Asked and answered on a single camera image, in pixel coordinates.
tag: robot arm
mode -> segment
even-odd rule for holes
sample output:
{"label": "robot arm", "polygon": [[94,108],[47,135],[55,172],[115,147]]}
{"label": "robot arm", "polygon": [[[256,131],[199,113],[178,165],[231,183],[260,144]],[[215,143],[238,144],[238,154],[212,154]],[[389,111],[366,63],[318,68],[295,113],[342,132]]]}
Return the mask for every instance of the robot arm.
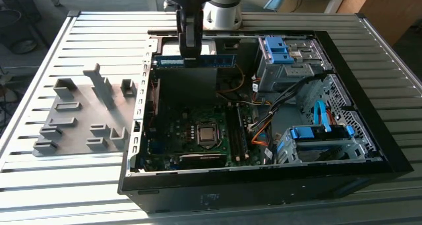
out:
{"label": "robot arm", "polygon": [[[180,55],[184,66],[196,66],[202,52],[203,26],[207,29],[236,29],[242,24],[240,0],[170,0],[176,3]],[[285,0],[247,0],[277,10]]]}
{"label": "robot arm", "polygon": [[187,67],[195,67],[202,52],[203,3],[211,0],[171,0],[178,4],[176,21],[180,55]]}

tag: metal slatted table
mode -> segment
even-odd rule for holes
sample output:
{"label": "metal slatted table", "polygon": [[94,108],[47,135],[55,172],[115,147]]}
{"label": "metal slatted table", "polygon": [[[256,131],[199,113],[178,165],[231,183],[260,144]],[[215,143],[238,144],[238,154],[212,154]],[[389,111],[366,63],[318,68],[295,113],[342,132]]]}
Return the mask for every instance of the metal slatted table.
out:
{"label": "metal slatted table", "polygon": [[246,29],[325,30],[415,171],[331,201],[147,215],[118,195],[122,153],[32,156],[58,78],[87,83],[96,62],[111,83],[139,74],[148,29],[175,28],[174,13],[82,12],[68,17],[4,132],[0,221],[7,224],[422,223],[422,85],[366,19],[355,15],[244,13]]}

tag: ram slot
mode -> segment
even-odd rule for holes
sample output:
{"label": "ram slot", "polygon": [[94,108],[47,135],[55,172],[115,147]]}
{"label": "ram slot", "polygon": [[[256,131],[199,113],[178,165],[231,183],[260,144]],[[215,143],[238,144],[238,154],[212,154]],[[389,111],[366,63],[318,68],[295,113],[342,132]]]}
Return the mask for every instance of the ram slot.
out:
{"label": "ram slot", "polygon": [[242,123],[239,121],[238,107],[227,107],[226,119],[231,158],[234,161],[240,161],[246,159],[244,147],[247,148],[247,145],[244,145],[246,137]]}

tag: blue ram stick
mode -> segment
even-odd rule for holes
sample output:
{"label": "blue ram stick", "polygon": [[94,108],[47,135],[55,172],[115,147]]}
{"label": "blue ram stick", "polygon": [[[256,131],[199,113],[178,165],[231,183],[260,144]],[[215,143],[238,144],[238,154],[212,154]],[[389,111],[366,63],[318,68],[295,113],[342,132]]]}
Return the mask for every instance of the blue ram stick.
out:
{"label": "blue ram stick", "polygon": [[[158,68],[184,68],[180,55],[155,56]],[[200,55],[198,59],[198,68],[232,68],[236,62],[234,54]]]}

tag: cpu socket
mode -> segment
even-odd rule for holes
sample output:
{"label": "cpu socket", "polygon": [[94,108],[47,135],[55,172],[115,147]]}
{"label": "cpu socket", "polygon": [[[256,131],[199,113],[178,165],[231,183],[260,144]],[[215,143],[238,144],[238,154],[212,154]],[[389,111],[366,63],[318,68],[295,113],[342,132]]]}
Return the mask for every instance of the cpu socket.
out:
{"label": "cpu socket", "polygon": [[196,124],[198,145],[206,149],[218,144],[216,123]]}

